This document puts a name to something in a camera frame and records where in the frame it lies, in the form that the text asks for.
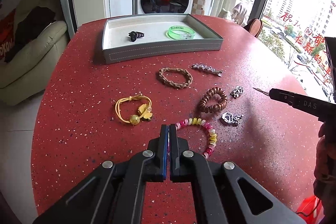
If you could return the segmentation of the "right hand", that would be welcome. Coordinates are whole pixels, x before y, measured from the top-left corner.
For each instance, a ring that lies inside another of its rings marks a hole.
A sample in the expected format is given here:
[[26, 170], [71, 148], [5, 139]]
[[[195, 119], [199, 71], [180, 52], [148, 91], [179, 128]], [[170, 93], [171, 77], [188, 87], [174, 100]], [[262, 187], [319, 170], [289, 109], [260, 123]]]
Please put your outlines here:
[[327, 176], [332, 175], [328, 166], [328, 159], [335, 160], [335, 143], [328, 143], [325, 138], [327, 134], [332, 133], [334, 133], [333, 128], [325, 123], [319, 129], [314, 169], [315, 181], [313, 184], [314, 194], [321, 200], [324, 215], [327, 217], [335, 214], [335, 181], [331, 184], [322, 181]]

